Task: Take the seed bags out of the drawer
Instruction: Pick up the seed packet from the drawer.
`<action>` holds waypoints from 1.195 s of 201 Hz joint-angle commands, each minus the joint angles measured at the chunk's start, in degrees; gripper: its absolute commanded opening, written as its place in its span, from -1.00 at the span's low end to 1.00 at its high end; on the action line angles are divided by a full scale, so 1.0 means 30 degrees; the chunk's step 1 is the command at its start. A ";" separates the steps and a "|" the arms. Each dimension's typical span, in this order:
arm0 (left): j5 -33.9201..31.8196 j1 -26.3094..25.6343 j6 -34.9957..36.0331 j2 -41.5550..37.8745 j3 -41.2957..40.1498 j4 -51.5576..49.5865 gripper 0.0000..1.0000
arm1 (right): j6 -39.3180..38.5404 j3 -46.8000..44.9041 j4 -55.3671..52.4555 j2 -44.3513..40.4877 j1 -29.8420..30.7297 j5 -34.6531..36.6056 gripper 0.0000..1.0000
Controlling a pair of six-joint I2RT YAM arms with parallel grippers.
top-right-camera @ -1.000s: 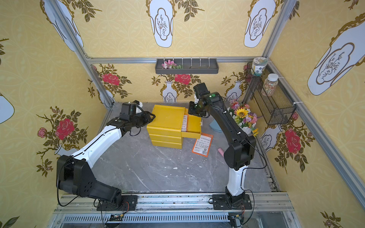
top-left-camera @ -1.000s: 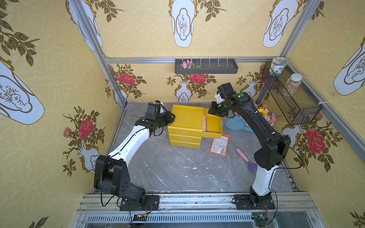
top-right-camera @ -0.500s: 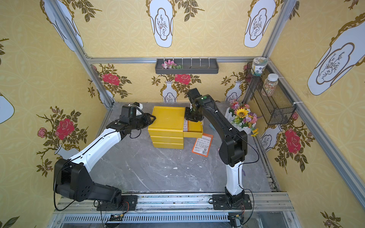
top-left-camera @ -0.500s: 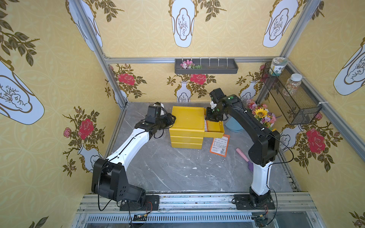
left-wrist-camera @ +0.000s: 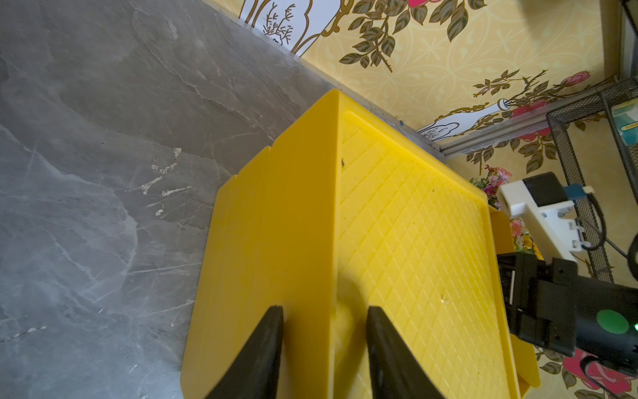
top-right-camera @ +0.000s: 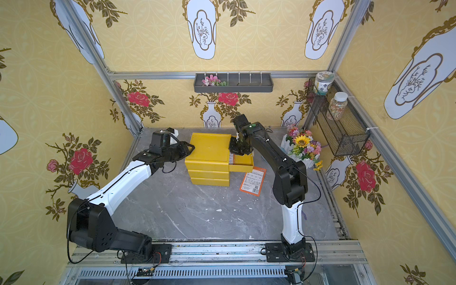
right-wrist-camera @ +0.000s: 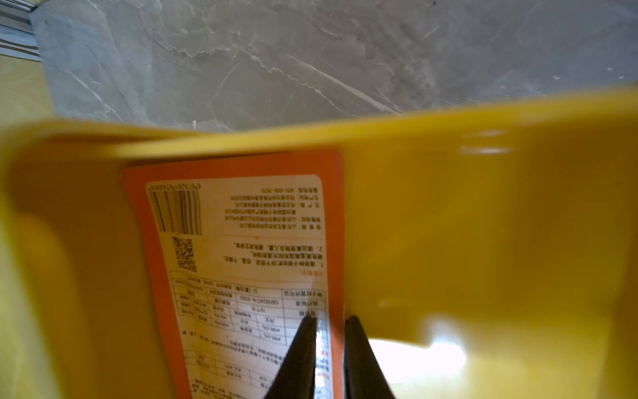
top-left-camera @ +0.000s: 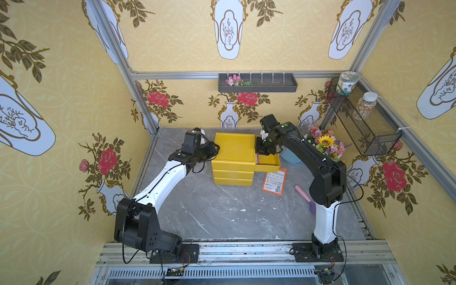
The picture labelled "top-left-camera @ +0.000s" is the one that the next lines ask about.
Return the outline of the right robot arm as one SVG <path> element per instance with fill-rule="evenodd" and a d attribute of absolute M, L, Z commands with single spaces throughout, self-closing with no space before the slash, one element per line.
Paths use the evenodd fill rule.
<path fill-rule="evenodd" d="M 270 114 L 260 120 L 262 135 L 256 139 L 258 154 L 276 154 L 282 147 L 290 150 L 313 174 L 309 193 L 316 204 L 316 222 L 312 234 L 313 253 L 318 258 L 338 248 L 335 232 L 338 205 L 346 192 L 346 165 L 325 157 L 290 122 L 279 123 Z"/>

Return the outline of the yellow plastic drawer cabinet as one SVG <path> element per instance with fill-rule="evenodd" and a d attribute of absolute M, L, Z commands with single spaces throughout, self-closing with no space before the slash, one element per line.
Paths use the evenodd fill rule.
<path fill-rule="evenodd" d="M 217 133 L 215 143 L 220 146 L 211 161 L 215 184 L 250 187 L 256 166 L 255 135 Z"/>

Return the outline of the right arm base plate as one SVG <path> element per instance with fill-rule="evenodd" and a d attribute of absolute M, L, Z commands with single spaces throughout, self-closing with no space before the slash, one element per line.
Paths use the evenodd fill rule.
<path fill-rule="evenodd" d="M 293 243 L 289 254 L 296 262 L 343 262 L 344 254 L 338 245 L 323 252 L 319 246 L 311 242 Z"/>

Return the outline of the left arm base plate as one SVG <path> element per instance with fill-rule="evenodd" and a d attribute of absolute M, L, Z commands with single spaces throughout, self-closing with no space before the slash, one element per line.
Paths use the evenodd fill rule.
<path fill-rule="evenodd" d="M 200 246 L 197 243 L 183 243 L 173 252 L 153 251 L 151 264 L 196 264 L 198 262 Z"/>

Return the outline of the yellow top drawer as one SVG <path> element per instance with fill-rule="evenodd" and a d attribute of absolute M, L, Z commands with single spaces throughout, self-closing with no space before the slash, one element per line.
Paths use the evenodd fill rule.
<path fill-rule="evenodd" d="M 281 166 L 278 154 L 256 155 L 255 172 L 276 173 Z"/>

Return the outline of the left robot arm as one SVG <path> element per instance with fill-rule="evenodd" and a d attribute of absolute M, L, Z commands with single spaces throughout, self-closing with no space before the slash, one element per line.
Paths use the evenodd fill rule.
<path fill-rule="evenodd" d="M 139 251 L 158 251 L 178 258 L 182 238 L 161 230 L 158 212 L 177 184 L 196 164 L 214 159 L 220 146 L 206 141 L 190 149 L 173 152 L 154 180 L 134 198 L 123 198 L 117 207 L 114 239 Z"/>

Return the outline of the orange white seed bag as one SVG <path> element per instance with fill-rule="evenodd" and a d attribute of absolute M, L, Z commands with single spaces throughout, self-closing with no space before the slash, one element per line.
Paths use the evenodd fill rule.
<path fill-rule="evenodd" d="M 278 172 L 268 172 L 264 179 L 262 190 L 279 197 L 283 196 L 287 170 L 280 168 Z"/>

